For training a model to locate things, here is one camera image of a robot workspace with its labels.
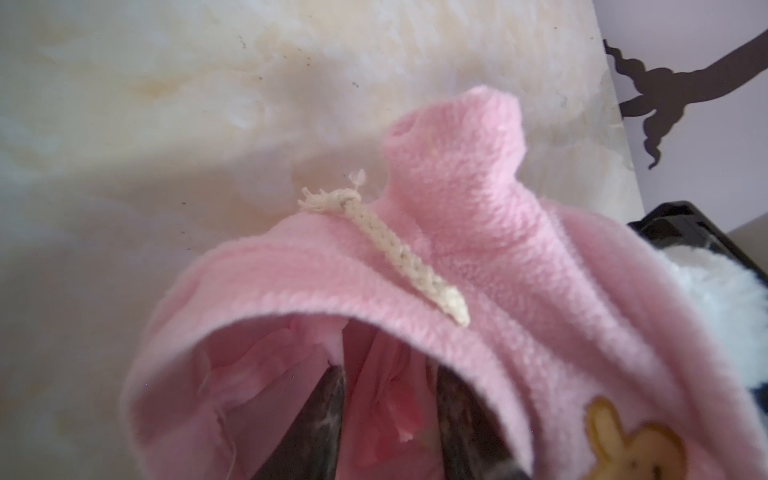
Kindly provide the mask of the pink teddy hoodie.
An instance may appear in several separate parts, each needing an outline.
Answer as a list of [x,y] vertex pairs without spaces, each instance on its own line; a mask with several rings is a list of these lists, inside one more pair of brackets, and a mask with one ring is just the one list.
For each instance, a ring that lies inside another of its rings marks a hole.
[[517,99],[419,108],[389,180],[307,193],[155,310],[121,398],[147,479],[252,479],[331,365],[333,479],[446,479],[436,376],[485,406],[526,479],[763,479],[765,412],[659,249],[517,180]]

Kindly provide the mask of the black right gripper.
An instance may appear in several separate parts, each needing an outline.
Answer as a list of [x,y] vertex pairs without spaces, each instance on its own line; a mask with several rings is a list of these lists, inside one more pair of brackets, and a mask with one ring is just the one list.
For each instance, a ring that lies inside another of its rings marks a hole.
[[704,248],[753,271],[761,282],[767,281],[765,271],[691,202],[662,203],[628,226],[659,249],[676,245]]

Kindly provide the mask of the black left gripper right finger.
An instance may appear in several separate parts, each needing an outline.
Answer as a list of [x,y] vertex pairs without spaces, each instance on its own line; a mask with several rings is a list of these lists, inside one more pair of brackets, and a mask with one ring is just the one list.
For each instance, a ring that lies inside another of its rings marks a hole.
[[446,479],[528,477],[472,388],[446,367],[437,372],[436,404]]

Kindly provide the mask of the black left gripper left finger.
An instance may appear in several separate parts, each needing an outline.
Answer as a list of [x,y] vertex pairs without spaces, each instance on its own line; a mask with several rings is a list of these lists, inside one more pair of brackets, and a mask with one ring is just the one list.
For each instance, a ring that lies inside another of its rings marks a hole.
[[344,369],[331,365],[252,479],[333,479],[338,465],[345,399]]

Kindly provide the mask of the white teddy bear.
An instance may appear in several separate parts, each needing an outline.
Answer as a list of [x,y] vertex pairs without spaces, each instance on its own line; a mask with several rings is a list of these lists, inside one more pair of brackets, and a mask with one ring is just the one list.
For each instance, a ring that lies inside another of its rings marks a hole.
[[703,315],[741,383],[756,390],[767,383],[767,287],[756,273],[704,248],[667,247],[660,255]]

